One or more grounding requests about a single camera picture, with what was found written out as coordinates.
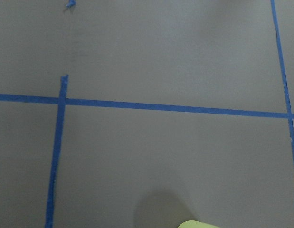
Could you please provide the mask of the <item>yellow paper cup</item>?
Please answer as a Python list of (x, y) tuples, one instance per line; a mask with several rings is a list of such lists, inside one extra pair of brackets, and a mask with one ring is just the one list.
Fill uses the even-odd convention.
[(180, 225), (177, 226), (177, 228), (215, 228), (216, 226), (195, 221), (195, 220), (188, 220), (185, 222), (182, 222)]

